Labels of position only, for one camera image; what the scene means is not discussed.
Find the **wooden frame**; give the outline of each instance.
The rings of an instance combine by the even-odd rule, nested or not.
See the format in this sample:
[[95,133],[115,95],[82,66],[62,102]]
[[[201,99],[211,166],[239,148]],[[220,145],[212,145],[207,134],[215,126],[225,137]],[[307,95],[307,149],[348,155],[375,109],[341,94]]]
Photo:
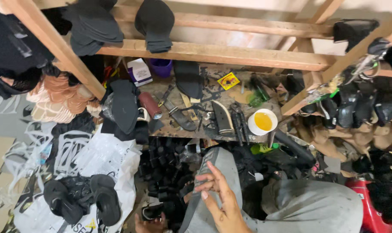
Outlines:
[[[104,95],[104,88],[40,11],[40,9],[65,6],[74,1],[76,0],[0,0],[0,12],[15,14],[59,59],[56,65],[59,65],[61,69],[72,72],[100,99]],[[297,37],[297,40],[288,51],[173,42],[172,49],[167,53],[151,54],[146,50],[144,40],[125,39],[122,45],[105,45],[98,51],[98,54],[303,70],[306,88],[281,108],[283,114],[293,114],[307,104],[309,91],[314,90],[325,82],[329,82],[345,67],[364,56],[368,45],[374,38],[385,37],[392,42],[391,18],[389,23],[383,24],[373,31],[366,39],[348,52],[346,56],[314,54],[310,38],[332,38],[332,26],[320,24],[325,22],[335,12],[343,1],[326,0],[308,23],[275,22],[190,13],[174,14],[176,18],[175,26]],[[135,7],[115,6],[111,12],[119,24],[125,24],[134,22],[137,9]],[[382,66],[379,75],[392,76],[390,66]]]

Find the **workbench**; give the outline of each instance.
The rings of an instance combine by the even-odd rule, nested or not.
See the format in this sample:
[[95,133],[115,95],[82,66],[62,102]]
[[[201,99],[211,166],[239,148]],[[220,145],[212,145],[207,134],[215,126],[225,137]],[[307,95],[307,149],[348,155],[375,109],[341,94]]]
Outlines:
[[[235,76],[240,80],[236,86],[231,87],[228,90],[224,90],[224,88],[217,82],[220,78],[224,77],[228,73],[233,72]],[[267,74],[267,73],[256,73],[251,71],[245,71],[244,68],[235,68],[232,66],[225,66],[225,65],[213,65],[208,63],[201,63],[200,64],[200,74],[205,78],[204,90],[203,90],[203,97],[200,100],[200,103],[197,105],[203,107],[207,111],[212,111],[211,100],[216,100],[223,104],[226,108],[230,107],[230,104],[235,102],[235,95],[240,93],[241,84],[244,82],[245,86],[247,86],[249,79],[252,75],[256,75],[259,78],[265,79],[278,79],[279,77]],[[171,77],[169,78],[158,78],[157,76],[153,76],[153,82],[145,84],[139,87],[140,91],[142,92],[149,92],[155,93],[156,91],[164,93],[167,89],[169,84],[172,82],[174,77],[174,73],[172,72]],[[244,111],[246,120],[254,113],[256,110],[261,108],[270,109],[273,111],[278,120],[281,120],[281,108],[278,105],[278,100],[276,98],[276,93],[274,90],[266,87],[267,93],[271,96],[271,100],[266,103],[263,103],[262,106],[257,108],[249,108],[248,104],[242,105],[242,110]],[[177,87],[175,87],[172,92],[170,93],[168,99],[174,104],[176,107],[180,109],[186,108],[185,103],[183,102],[183,98]],[[160,119],[163,124],[165,125],[161,129],[157,130],[156,132],[152,133],[153,136],[170,136],[170,137],[181,137],[181,138],[201,138],[201,139],[216,139],[216,140],[226,140],[226,141],[236,141],[236,136],[233,137],[225,137],[220,136],[218,134],[218,129],[216,126],[215,114],[214,112],[203,112],[194,110],[198,120],[194,120],[196,126],[199,126],[196,131],[186,131],[181,129],[180,127],[174,128],[173,122],[174,120],[169,116],[168,110],[162,106],[160,107],[162,110],[163,116]],[[183,111],[183,114],[186,115],[189,119],[189,110]],[[250,141],[252,142],[267,142],[267,135],[264,136],[257,136],[250,134]]]

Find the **white wall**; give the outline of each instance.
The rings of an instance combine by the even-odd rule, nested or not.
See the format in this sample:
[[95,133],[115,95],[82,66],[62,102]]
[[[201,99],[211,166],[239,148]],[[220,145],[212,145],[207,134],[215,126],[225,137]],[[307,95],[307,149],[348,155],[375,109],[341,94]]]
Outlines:
[[[119,4],[139,6],[143,0],[119,0]],[[323,0],[169,0],[165,1],[173,12],[199,13],[231,17],[245,17],[275,21],[304,21],[313,16]],[[378,19],[384,21],[392,14],[392,0],[345,0],[329,19]],[[142,38],[133,26],[128,28],[129,38]],[[218,29],[174,27],[170,38],[198,44],[240,46],[258,49],[287,50],[294,38],[280,43],[281,36],[262,35]],[[346,43],[313,39],[314,50],[320,54],[343,55]]]

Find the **purple cup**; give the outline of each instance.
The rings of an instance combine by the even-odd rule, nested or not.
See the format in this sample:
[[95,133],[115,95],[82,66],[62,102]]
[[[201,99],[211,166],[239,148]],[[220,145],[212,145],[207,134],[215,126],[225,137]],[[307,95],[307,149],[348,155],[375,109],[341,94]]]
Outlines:
[[170,77],[173,61],[167,59],[151,58],[150,67],[157,76],[162,78]]

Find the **white bowl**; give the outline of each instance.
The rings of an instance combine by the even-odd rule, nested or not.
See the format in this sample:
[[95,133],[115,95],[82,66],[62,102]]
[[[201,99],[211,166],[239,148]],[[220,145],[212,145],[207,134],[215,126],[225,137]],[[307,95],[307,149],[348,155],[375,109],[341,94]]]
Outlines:
[[[266,130],[260,129],[256,125],[256,123],[255,123],[255,114],[256,113],[265,113],[265,114],[268,115],[268,117],[271,119],[271,122],[272,122],[272,127],[271,127],[270,130],[266,131]],[[274,130],[276,128],[277,125],[278,125],[278,118],[276,118],[275,113],[273,113],[271,110],[265,109],[265,108],[259,109],[254,114],[252,114],[249,117],[249,119],[248,119],[248,128],[249,128],[249,130],[253,134],[258,135],[258,136],[262,136],[262,135],[265,135],[265,134],[271,132],[272,130]]]

